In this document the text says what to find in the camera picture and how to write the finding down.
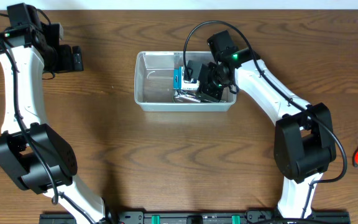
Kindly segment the blue white cardboard box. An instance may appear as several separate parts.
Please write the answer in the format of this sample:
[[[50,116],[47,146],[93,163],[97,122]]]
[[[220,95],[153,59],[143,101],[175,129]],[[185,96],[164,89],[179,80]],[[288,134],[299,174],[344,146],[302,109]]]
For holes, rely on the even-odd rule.
[[[198,80],[185,81],[184,67],[179,67],[173,71],[173,89],[196,91],[199,88]]]

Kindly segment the clear plastic storage box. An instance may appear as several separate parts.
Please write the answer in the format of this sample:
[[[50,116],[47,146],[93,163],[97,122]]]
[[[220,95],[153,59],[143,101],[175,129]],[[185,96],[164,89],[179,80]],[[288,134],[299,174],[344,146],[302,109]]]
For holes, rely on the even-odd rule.
[[[227,111],[237,100],[228,89],[219,103],[175,103],[173,71],[183,66],[182,51],[141,51],[137,54],[134,99],[144,111]]]

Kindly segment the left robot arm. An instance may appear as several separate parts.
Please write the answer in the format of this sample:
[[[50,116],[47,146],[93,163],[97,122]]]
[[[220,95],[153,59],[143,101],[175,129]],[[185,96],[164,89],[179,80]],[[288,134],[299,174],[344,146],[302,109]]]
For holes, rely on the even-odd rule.
[[[63,206],[75,223],[111,223],[104,200],[80,179],[73,148],[48,123],[43,75],[81,72],[78,46],[61,44],[59,23],[41,22],[42,11],[20,3],[7,7],[10,25],[0,32],[5,113],[0,167],[21,190]]]

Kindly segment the small steel hammer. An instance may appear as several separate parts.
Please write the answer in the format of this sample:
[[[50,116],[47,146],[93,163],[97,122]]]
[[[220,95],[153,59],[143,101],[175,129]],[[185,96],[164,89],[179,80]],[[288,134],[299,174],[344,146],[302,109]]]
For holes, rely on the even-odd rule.
[[[173,101],[175,103],[199,103],[200,100],[196,98],[195,94],[183,90],[175,90],[173,95]]]

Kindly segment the silver combination wrench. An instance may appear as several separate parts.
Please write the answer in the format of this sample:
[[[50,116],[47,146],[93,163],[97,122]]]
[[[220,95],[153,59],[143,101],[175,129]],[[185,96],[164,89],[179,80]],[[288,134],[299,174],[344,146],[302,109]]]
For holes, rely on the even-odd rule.
[[[200,103],[201,100],[196,99],[190,95],[177,95],[173,97],[174,102],[176,103]]]

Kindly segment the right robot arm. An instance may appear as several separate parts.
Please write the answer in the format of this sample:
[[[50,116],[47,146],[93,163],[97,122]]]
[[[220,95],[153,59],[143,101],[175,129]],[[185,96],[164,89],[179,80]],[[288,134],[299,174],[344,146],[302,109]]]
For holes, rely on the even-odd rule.
[[[275,126],[273,156],[284,176],[277,209],[283,218],[308,218],[317,184],[336,159],[331,112],[312,105],[281,83],[252,49],[240,49],[228,31],[208,39],[210,63],[186,62],[186,79],[200,83],[203,98],[218,101],[225,88],[246,92]]]

